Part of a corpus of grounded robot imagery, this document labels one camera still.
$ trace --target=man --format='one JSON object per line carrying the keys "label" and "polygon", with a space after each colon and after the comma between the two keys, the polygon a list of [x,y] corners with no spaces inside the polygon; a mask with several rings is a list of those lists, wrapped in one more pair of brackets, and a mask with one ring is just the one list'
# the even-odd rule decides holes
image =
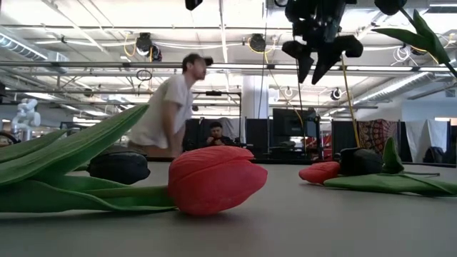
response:
{"label": "man", "polygon": [[129,147],[148,157],[177,157],[182,152],[186,120],[192,115],[191,87],[204,80],[211,58],[189,54],[182,63],[183,73],[167,79],[149,99],[149,108],[132,127]]}
{"label": "man", "polygon": [[224,136],[222,124],[215,121],[209,125],[211,136],[206,139],[207,146],[234,146],[235,143],[228,137]]}

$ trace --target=red tulip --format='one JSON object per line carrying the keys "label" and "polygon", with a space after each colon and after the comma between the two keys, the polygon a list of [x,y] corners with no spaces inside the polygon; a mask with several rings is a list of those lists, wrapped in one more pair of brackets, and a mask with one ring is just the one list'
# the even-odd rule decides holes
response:
{"label": "red tulip", "polygon": [[315,163],[311,167],[302,169],[298,175],[301,179],[310,183],[323,184],[324,181],[330,178],[338,177],[340,171],[340,163],[329,161],[324,163]]}
{"label": "red tulip", "polygon": [[252,164],[250,151],[212,146],[189,151],[169,169],[169,194],[178,208],[206,216],[242,204],[265,185],[267,170]]}

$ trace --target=seated person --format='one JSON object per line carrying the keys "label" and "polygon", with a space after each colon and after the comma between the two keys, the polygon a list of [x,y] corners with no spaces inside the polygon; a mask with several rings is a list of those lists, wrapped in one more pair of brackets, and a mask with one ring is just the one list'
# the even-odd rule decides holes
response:
{"label": "seated person", "polygon": [[209,125],[211,136],[206,139],[206,146],[235,146],[235,143],[228,137],[222,135],[222,124],[215,121]]}

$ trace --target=patterned tapestry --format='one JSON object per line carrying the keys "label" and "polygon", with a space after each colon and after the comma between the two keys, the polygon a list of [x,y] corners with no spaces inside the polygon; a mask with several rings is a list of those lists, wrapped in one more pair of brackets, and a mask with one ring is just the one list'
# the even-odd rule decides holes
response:
{"label": "patterned tapestry", "polygon": [[378,119],[374,121],[358,121],[358,138],[363,148],[373,149],[376,153],[383,154],[384,145],[389,137],[393,137],[398,145],[398,122]]}

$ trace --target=gray table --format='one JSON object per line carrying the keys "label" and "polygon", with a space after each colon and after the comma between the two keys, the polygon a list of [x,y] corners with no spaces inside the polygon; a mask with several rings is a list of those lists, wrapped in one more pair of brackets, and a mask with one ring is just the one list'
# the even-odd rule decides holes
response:
{"label": "gray table", "polygon": [[[163,184],[151,163],[140,184]],[[266,186],[238,208],[208,218],[178,211],[126,215],[0,214],[5,257],[91,256],[457,256],[457,201],[338,191],[300,180],[300,166],[265,165]],[[438,171],[457,182],[457,171]]]}

